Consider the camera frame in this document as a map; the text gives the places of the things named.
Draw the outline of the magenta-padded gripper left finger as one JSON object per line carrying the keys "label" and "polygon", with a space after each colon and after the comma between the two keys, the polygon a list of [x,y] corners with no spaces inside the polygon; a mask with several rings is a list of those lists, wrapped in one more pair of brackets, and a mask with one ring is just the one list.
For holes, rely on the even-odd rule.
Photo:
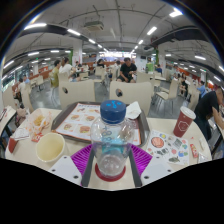
{"label": "magenta-padded gripper left finger", "polygon": [[63,155],[49,169],[49,172],[79,186],[87,187],[90,182],[93,159],[92,145],[88,145],[72,156]]}

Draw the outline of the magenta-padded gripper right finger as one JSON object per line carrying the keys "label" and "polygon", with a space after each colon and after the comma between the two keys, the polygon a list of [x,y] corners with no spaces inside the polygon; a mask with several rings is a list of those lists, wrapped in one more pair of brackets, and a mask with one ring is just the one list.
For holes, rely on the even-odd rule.
{"label": "magenta-padded gripper right finger", "polygon": [[161,156],[151,156],[135,145],[131,146],[129,159],[136,187],[145,186],[175,172]]}

